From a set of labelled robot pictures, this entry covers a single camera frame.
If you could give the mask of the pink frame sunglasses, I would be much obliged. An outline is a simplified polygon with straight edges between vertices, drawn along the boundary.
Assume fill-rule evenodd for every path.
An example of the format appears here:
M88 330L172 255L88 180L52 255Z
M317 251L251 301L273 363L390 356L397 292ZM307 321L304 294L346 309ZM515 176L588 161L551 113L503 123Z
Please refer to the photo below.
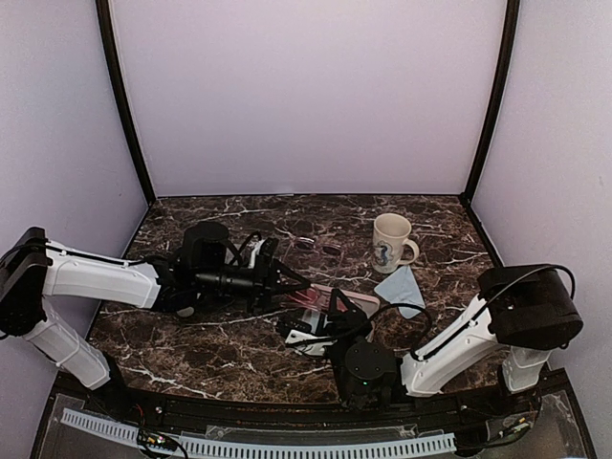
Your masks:
M312 284L308 289L286 294L282 297L285 303L296 304L298 307L326 311L329 308L332 288Z

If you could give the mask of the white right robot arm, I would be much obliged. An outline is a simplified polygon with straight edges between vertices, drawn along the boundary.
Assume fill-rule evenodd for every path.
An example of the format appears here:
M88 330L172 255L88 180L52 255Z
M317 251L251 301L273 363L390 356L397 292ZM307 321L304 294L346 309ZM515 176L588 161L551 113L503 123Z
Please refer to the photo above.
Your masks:
M569 272L559 264L488 269L467 309L432 340L426 339L434 324L431 313L410 305L426 326L401 358L368 340L378 316L368 315L339 289L330 294L323 334L290 331L285 344L331 362L340 403L354 411L436 396L459 373L508 348L501 384L488 395L491 410L507 415L537 386L552 351L566 347L583 328L574 304L576 280L560 278Z

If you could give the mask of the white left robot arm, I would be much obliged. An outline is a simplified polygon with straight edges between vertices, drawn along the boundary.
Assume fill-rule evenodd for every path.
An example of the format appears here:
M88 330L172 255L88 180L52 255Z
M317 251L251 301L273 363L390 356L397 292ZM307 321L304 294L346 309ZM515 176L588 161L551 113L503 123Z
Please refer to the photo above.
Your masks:
M275 256L278 241L260 240L249 256L216 222L188 228L171 256L139 260L78 251L28 229L1 259L1 332L30 342L71 373L115 417L135 408L114 360L91 346L53 308L52 296L114 301L156 313L196 306L202 295L243 298L248 312L274 297L304 291L310 281Z

